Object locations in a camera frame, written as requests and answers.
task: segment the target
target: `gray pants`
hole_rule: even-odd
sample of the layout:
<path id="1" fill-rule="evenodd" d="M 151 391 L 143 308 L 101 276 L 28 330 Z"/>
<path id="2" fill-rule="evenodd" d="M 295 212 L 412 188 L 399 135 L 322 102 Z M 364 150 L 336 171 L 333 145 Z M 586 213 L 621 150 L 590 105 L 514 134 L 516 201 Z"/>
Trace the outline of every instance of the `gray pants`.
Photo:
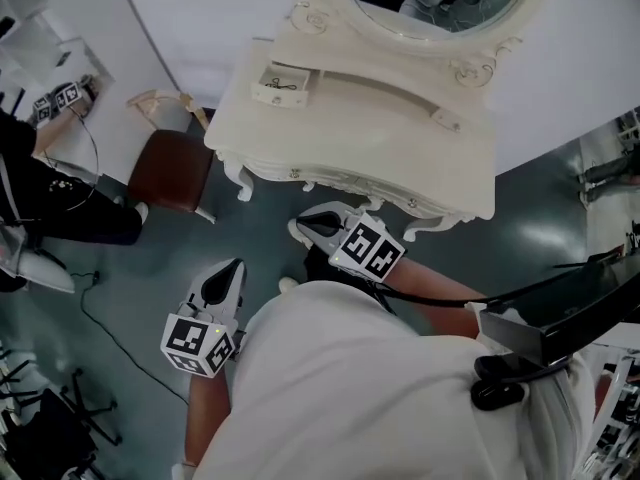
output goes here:
<path id="1" fill-rule="evenodd" d="M 629 161 L 629 157 L 622 157 L 606 164 L 597 165 L 586 171 L 584 173 L 586 182 L 604 182 L 587 191 L 587 201 L 592 203 L 602 196 L 640 190 L 640 185 L 631 183 L 631 175 L 628 174 Z"/>

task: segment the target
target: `white shoe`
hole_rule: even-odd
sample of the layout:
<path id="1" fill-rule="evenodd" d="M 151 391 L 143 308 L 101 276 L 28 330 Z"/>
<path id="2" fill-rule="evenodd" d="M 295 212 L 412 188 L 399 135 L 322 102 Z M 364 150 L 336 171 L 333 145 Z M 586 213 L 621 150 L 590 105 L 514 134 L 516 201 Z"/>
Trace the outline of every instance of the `white shoe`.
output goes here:
<path id="1" fill-rule="evenodd" d="M 589 205 L 591 203 L 589 203 L 589 200 L 587 199 L 587 193 L 584 190 L 581 190 L 578 194 L 579 194 L 580 202 L 582 203 L 582 206 L 584 206 L 585 210 L 588 210 Z"/>
<path id="2" fill-rule="evenodd" d="M 289 230 L 289 234 L 294 240 L 300 242 L 307 249 L 311 249 L 311 247 L 313 247 L 313 242 L 309 240 L 304 234 L 302 234 L 298 229 L 298 226 L 296 226 L 296 219 L 291 219 L 287 223 L 287 229 Z"/>
<path id="3" fill-rule="evenodd" d="M 147 206 L 147 203 L 138 203 L 134 206 L 134 208 L 140 214 L 142 224 L 144 224 L 147 220 L 147 217 L 149 216 L 149 206 Z"/>
<path id="4" fill-rule="evenodd" d="M 282 279 L 280 279 L 280 281 L 278 281 L 278 288 L 280 289 L 280 293 L 290 292 L 299 285 L 300 283 L 292 277 L 283 277 Z"/>

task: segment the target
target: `dark green floor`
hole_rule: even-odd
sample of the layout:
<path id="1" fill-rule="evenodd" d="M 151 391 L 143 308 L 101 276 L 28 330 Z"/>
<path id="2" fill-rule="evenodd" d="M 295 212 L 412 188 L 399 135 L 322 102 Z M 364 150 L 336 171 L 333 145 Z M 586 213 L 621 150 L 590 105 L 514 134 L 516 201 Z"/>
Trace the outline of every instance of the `dark green floor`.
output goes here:
<path id="1" fill-rule="evenodd" d="M 409 256 L 486 294 L 552 275 L 549 266 L 554 263 L 584 259 L 585 211 L 575 196 L 571 167 L 580 164 L 579 154 L 574 142 L 503 174 L 497 181 L 493 220 L 419 234 L 417 242 L 409 244 Z M 104 183 L 107 193 L 121 190 L 109 185 Z M 195 215 L 153 208 L 132 247 L 45 243 L 70 271 L 101 271 L 102 283 L 87 295 L 87 308 L 145 368 L 183 395 L 188 378 L 164 359 L 159 343 L 167 314 L 176 309 L 194 275 L 225 258 L 246 261 L 242 325 L 277 294 L 281 276 L 302 276 L 305 249 L 289 237 L 287 221 L 320 202 L 362 201 L 324 187 L 305 193 L 300 183 L 259 179 L 251 202 L 238 201 L 236 194 L 237 187 L 216 162 L 203 199 L 203 207 L 219 218 L 215 226 Z M 410 220 L 390 205 L 379 215 L 396 236 Z M 0 335 L 12 348 L 35 352 L 39 373 L 52 383 L 64 384 L 81 366 L 96 402 L 106 401 L 109 393 L 117 398 L 120 407 L 109 422 L 119 428 L 123 444 L 114 449 L 96 437 L 99 465 L 110 478 L 169 478 L 171 465 L 182 457 L 186 407 L 138 371 L 80 313 L 79 298 L 79 293 L 39 287 L 2 295 Z M 402 314 L 415 322 L 415 315 L 406 310 Z M 26 377 L 25 385 L 44 385 L 37 372 Z"/>

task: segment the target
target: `brown leather seat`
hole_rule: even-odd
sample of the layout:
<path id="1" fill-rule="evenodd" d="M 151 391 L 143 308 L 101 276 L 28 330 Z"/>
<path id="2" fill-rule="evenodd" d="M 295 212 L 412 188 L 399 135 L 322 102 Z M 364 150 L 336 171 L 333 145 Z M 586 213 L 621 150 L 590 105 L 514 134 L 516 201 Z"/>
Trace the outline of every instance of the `brown leather seat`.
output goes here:
<path id="1" fill-rule="evenodd" d="M 129 195 L 145 203 L 195 212 L 213 160 L 201 138 L 153 132 L 129 180 Z"/>

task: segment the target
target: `white shirt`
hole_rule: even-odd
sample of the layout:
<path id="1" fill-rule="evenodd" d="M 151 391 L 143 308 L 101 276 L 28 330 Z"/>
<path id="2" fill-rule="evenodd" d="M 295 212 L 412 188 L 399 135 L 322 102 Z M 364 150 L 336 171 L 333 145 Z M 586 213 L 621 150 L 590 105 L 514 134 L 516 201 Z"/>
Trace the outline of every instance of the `white shirt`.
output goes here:
<path id="1" fill-rule="evenodd" d="M 593 383 L 579 361 L 483 412 L 469 392 L 484 345 L 420 337 L 349 286 L 299 286 L 247 332 L 231 414 L 194 480 L 564 480 L 589 437 Z M 556 378 L 563 396 L 544 389 Z"/>

